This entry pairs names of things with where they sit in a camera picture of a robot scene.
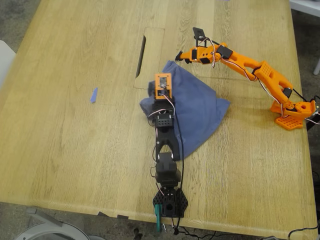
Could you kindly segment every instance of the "floor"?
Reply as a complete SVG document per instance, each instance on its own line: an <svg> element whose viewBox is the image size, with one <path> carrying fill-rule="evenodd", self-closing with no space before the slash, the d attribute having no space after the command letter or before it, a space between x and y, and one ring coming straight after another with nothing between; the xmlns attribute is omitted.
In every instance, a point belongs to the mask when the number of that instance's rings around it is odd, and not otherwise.
<svg viewBox="0 0 320 240"><path fill-rule="evenodd" d="M28 25L38 7L40 0L0 0L0 40L5 41L15 52L26 33ZM310 99L320 95L320 75L312 74L320 57L320 18L292 11L298 62L303 95ZM320 127L313 127L308 132L312 169L320 173ZM37 223L37 220L25 214L26 207L0 202L0 240L14 239L19 233ZM133 220L94 216L80 213L43 209L44 212L59 221L74 224L88 235L97 235L106 240L132 240L134 229L139 228L142 239L148 240L187 240L190 236L173 235L167 226L168 233L157 233L155 224ZM212 234L213 231L188 228L199 236ZM256 240L258 237L246 235L225 235L221 240Z"/></svg>

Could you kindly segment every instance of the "table surface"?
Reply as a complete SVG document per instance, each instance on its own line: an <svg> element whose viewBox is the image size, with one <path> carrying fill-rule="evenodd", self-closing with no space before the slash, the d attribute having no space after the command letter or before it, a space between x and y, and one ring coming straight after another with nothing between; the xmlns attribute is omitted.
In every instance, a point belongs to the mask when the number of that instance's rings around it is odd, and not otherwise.
<svg viewBox="0 0 320 240"><path fill-rule="evenodd" d="M42 0L0 90L0 201L155 222L155 133L139 102L154 73L195 44L192 27L301 91L289 1ZM259 83L225 65L180 65L231 102L185 159L181 225L279 238L315 226L306 129L276 125Z"/></svg>

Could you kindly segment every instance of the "mounting holes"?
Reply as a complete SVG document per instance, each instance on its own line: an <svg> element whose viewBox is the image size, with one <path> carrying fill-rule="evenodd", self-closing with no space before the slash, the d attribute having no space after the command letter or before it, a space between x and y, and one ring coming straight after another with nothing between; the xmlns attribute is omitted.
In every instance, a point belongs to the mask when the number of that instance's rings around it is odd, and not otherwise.
<svg viewBox="0 0 320 240"><path fill-rule="evenodd" d="M166 206L166 209L171 211L174 207L169 203L167 206Z"/></svg>

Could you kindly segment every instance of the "wire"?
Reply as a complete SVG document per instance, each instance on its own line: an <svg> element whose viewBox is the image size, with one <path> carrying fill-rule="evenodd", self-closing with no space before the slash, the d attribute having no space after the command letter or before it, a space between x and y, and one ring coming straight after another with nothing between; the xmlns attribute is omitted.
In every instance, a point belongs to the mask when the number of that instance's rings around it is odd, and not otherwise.
<svg viewBox="0 0 320 240"><path fill-rule="evenodd" d="M152 151L152 158L153 158L153 161L157 162L155 157L154 157L155 150L156 150L156 145L154 145L154 148L153 148L153 151Z"/></svg>
<svg viewBox="0 0 320 240"><path fill-rule="evenodd" d="M320 181L319 173L317 173L316 171L312 171L312 173L315 174L318 177L318 181Z"/></svg>
<svg viewBox="0 0 320 240"><path fill-rule="evenodd" d="M279 102L274 96L272 96L271 93L269 93L269 92L267 91L266 87L262 84L262 82L260 81L260 79L258 79L258 81L259 81L261 87L265 90L265 92L266 92L267 94L269 94L278 104L280 104L280 102Z"/></svg>
<svg viewBox="0 0 320 240"><path fill-rule="evenodd" d="M166 109L162 108L162 109L160 109L160 110L154 111L154 112L150 113L147 118L150 118L151 115L156 114L156 113L159 113L159 112L161 112L161 111L166 111Z"/></svg>
<svg viewBox="0 0 320 240"><path fill-rule="evenodd" d="M215 42L215 41L212 41L209 37L206 37L206 38L203 39L198 45L200 45L203 41L206 41L206 40L209 40L210 43L211 43L211 45L212 45L212 47L213 47L213 51L212 51L210 54L213 55L211 67L214 68L215 65L216 65L216 56L215 56L216 47L215 47L214 43L217 44L217 45L219 45L219 43L217 43L217 42Z"/></svg>
<svg viewBox="0 0 320 240"><path fill-rule="evenodd" d="M178 120L178 115L177 113L175 113L175 118L176 118L176 124L178 126L178 131L179 131L179 136L180 136L180 141L181 141L181 150L182 150L182 173L181 173L181 182L180 182L180 202L179 202L179 206L181 206L181 192L182 192L182 185L184 183L184 170L185 170L185 154L184 154L184 142L182 140L182 135L181 135L181 129L180 129L180 125L179 125L179 120ZM178 231L178 227L179 227L179 223L180 223L180 212L179 212L179 218L178 218L178 222L176 224L175 227L175 231Z"/></svg>
<svg viewBox="0 0 320 240"><path fill-rule="evenodd" d="M172 107L173 107L173 115L175 115L176 114L176 108L175 108L174 104L169 100L169 98L166 95L162 94L162 96L164 96L168 100L168 102L172 105Z"/></svg>
<svg viewBox="0 0 320 240"><path fill-rule="evenodd" d="M250 77L248 76L246 70L243 69L243 68L242 68L241 66L239 66L238 64L236 64L235 62L232 62L232 61L229 61L229 60L227 60L227 59L224 59L223 57L221 57L220 60L225 61L225 62L227 62L227 63L229 63L229 64L233 64L233 65L237 66L238 68L240 68L240 69L244 72L244 75L246 76L246 78L247 78L249 81L253 82L253 81L255 81L255 80L257 79L257 76L254 76L255 78L254 78L253 80L251 80Z"/></svg>
<svg viewBox="0 0 320 240"><path fill-rule="evenodd" d="M153 178L155 178L156 176L155 175L152 175L152 173L151 173L151 169L153 169L153 168L155 168L156 166L151 166L150 167L150 175L151 175L151 177L153 177Z"/></svg>
<svg viewBox="0 0 320 240"><path fill-rule="evenodd" d="M304 231L304 230L314 230L314 229L319 228L319 226L320 226L320 219L319 219L319 221L318 221L317 226L315 226L315 227L304 227L304 228L301 228L301 229L292 230L291 232L289 232L287 238L288 238L288 240L290 240L291 234L293 234L293 233L295 233L295 232L301 232L301 231Z"/></svg>
<svg viewBox="0 0 320 240"><path fill-rule="evenodd" d="M302 98L305 102L308 102L300 93L298 93L294 88L292 89L300 98Z"/></svg>
<svg viewBox="0 0 320 240"><path fill-rule="evenodd" d="M311 119L309 119L309 118L305 118L305 120L310 121L310 122L312 122L312 123L314 123L314 124L320 125L320 123L319 123L319 122L312 121L312 120L311 120Z"/></svg>
<svg viewBox="0 0 320 240"><path fill-rule="evenodd" d="M155 182L156 187L158 188L159 192L164 196L165 194L161 191L161 189L159 188L157 182Z"/></svg>

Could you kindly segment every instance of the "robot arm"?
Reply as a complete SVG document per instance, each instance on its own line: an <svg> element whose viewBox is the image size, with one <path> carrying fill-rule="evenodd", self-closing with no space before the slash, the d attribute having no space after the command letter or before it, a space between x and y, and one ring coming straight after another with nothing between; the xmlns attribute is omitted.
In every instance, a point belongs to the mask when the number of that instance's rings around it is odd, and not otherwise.
<svg viewBox="0 0 320 240"><path fill-rule="evenodd" d="M301 101L292 103L289 98L293 91L293 85L279 72L273 69L266 61L257 62L247 56L243 56L228 48L226 43L217 43L206 37L202 29L193 28L195 47L188 52L180 51L175 57L176 62L185 60L189 63L212 64L219 61L254 82L259 81L263 89L273 97L271 111L280 113L275 122L287 130L301 128L303 120L316 112L316 102Z"/></svg>

